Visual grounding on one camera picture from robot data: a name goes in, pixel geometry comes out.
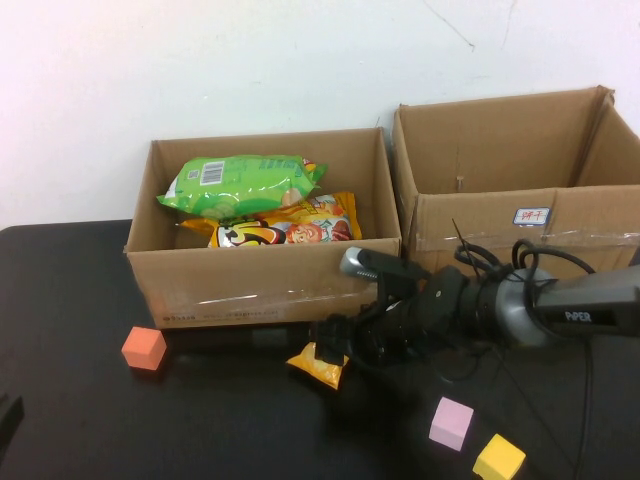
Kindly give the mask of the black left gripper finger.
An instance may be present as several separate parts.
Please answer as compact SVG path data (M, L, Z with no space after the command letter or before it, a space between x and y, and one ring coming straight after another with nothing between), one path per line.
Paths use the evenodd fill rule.
M13 436L24 417L24 405L21 396L11 397L1 394L0 432L2 436Z

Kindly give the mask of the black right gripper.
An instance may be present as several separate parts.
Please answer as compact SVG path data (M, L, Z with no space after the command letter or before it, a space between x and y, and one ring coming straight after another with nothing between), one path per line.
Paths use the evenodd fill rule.
M474 305L467 294L471 281L458 269L430 274L417 267L363 276L376 281L376 301L354 320L331 314L323 330L313 330L316 360L344 366L350 359L360 367L386 368L443 350L473 349L474 320L464 317Z

